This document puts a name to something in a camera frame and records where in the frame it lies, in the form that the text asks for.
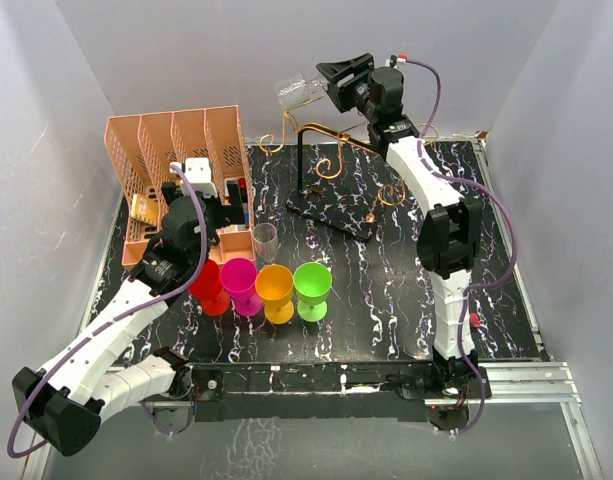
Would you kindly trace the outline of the yellow wine glass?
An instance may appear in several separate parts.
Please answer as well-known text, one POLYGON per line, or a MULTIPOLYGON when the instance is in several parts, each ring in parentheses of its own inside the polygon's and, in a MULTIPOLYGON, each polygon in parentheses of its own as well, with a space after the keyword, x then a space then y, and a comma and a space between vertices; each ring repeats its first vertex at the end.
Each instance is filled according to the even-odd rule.
POLYGON ((292 302, 294 280, 287 267, 278 264, 264 267, 257 275, 255 288, 270 323, 281 325, 291 320, 295 311, 292 302))

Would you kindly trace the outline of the magenta wine glass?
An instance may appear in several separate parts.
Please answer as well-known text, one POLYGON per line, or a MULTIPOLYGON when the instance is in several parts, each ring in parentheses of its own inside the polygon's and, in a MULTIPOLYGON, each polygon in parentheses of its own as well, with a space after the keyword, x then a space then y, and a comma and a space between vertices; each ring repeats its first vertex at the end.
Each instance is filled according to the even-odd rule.
POLYGON ((257 275, 256 265, 246 258, 228 260, 221 269, 220 281, 239 315, 252 317, 262 310, 263 302, 255 287, 257 275))

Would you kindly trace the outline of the clear wine glass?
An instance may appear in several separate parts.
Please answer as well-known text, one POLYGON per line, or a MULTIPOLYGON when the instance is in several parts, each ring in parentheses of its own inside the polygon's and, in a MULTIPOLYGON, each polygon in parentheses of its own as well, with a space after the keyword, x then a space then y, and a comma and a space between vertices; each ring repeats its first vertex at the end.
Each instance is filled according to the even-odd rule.
POLYGON ((256 258, 264 265, 273 264, 279 248, 276 227, 271 223, 256 224, 252 231, 252 240, 256 258))
POLYGON ((321 74, 306 78, 298 73, 274 84, 274 91, 282 111, 296 109, 321 99, 326 93, 326 88, 327 80, 321 74))

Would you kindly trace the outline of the red wine glass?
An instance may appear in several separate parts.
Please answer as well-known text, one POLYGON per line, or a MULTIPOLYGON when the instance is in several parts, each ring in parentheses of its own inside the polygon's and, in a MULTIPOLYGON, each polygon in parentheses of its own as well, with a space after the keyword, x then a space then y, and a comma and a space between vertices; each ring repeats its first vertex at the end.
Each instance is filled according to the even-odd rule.
POLYGON ((217 317, 230 308, 230 295, 223 288, 220 267, 213 260, 205 262, 199 276, 189 287, 189 292, 200 301, 205 315, 217 317))

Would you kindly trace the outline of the green wine glass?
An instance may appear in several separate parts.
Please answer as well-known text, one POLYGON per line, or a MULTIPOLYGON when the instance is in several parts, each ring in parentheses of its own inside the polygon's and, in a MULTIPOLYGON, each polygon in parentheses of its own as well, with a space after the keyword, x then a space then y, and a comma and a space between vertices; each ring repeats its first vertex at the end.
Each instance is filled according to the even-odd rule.
POLYGON ((329 269, 317 262, 300 265, 294 272, 297 311, 306 322, 315 323, 327 314, 327 299, 332 287, 329 269))

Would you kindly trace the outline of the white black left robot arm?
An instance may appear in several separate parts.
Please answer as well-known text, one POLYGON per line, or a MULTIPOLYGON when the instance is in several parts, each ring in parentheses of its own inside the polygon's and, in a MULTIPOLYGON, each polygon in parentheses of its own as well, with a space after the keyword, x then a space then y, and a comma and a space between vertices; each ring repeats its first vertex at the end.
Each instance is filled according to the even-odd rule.
POLYGON ((168 347, 111 372, 120 354, 198 278, 219 229, 242 224, 241 203, 188 182, 162 188, 168 211, 142 259, 105 309, 59 354, 12 379, 17 425, 63 456, 81 451, 115 414, 154 395, 180 399, 192 387, 189 362, 168 347))

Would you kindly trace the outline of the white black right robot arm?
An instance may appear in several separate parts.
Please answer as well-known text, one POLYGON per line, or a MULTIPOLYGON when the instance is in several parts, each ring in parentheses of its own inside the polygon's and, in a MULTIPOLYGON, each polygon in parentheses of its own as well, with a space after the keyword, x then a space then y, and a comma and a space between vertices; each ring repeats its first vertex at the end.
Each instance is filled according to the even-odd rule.
POLYGON ((476 368, 475 347, 467 331, 468 288, 479 254, 483 205, 469 200, 443 179, 424 146, 424 135, 404 112, 404 76, 394 55, 382 67, 370 54, 319 63, 324 88, 341 113, 357 110, 367 122, 370 144, 392 167, 424 215, 417 256, 433 288, 436 331, 433 388, 452 397, 464 389, 476 368))

